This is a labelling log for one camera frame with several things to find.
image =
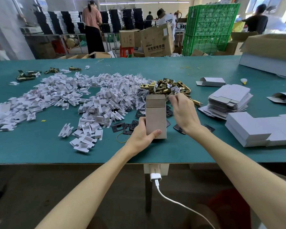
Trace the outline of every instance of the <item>teal workbench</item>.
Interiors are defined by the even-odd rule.
[[[203,57],[161,57],[161,58],[118,58],[104,59],[95,63],[96,59],[73,60],[30,60],[0,62],[0,103],[11,97],[19,97],[40,83],[49,75],[42,74],[36,80],[26,81],[17,86],[9,85],[15,81],[19,69],[46,71],[50,67],[68,69],[69,66],[82,68],[83,74],[98,76],[100,73],[137,74],[152,80],[164,77],[181,80],[191,88],[193,99],[205,105],[208,96],[216,91],[216,87],[196,86],[195,81],[201,77],[222,77],[227,84],[241,84],[241,78],[247,78],[247,87],[251,88],[253,97],[249,102],[248,113],[253,117],[272,117],[286,114],[286,105],[278,105],[269,101],[266,96],[276,92],[286,92],[286,79],[273,74],[239,66],[240,56],[203,56]],[[99,88],[90,88],[91,95]],[[111,128],[104,128],[103,140],[97,141],[88,154],[77,152],[69,142],[75,137],[58,137],[65,123],[77,127],[79,115],[77,107],[70,105],[68,110],[52,106],[36,114],[35,121],[23,121],[14,131],[0,132],[0,164],[19,163],[104,163],[119,150],[123,144],[116,140],[118,133]],[[125,117],[126,123],[134,120],[135,111]],[[238,149],[256,162],[286,162],[286,146],[243,148],[224,126],[225,121],[210,118],[200,111],[198,116],[202,124],[215,128],[214,134]],[[192,163],[214,162],[211,156],[187,135],[173,129],[174,117],[168,118],[171,125],[167,128],[167,139],[152,144],[145,151],[132,158],[130,163]],[[123,141],[127,135],[120,135]]]

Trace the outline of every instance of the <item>rubber band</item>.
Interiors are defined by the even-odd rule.
[[[122,143],[122,144],[123,144],[123,143],[126,143],[126,142],[128,141],[128,139],[129,139],[129,137],[130,137],[129,134],[128,134],[128,139],[127,139],[126,141],[124,141],[124,142],[120,142],[120,141],[118,141],[118,136],[119,136],[119,135],[117,135],[116,141],[119,142],[119,143]]]

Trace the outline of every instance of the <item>forearm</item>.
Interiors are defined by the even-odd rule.
[[[130,159],[122,147],[108,162],[78,184],[36,229],[86,229],[115,177]]]
[[[236,189],[268,229],[286,228],[286,182],[238,150],[214,136],[207,128],[189,136],[213,157]]]

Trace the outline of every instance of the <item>pink shirt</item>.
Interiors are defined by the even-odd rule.
[[[87,26],[92,26],[100,29],[98,22],[102,21],[102,16],[97,8],[91,7],[91,12],[89,12],[88,7],[86,6],[83,10],[83,20]]]

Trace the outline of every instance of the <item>black hair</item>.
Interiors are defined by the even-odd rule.
[[[90,1],[88,2],[88,9],[89,9],[89,12],[91,12],[91,6],[90,6],[90,5],[95,5],[95,1],[90,0]]]
[[[165,12],[164,9],[162,9],[162,8],[159,9],[159,10],[157,11],[157,16],[159,17],[163,12]]]
[[[267,8],[266,4],[261,4],[256,8],[256,12],[258,14],[262,14],[263,12],[265,12],[266,8]]]

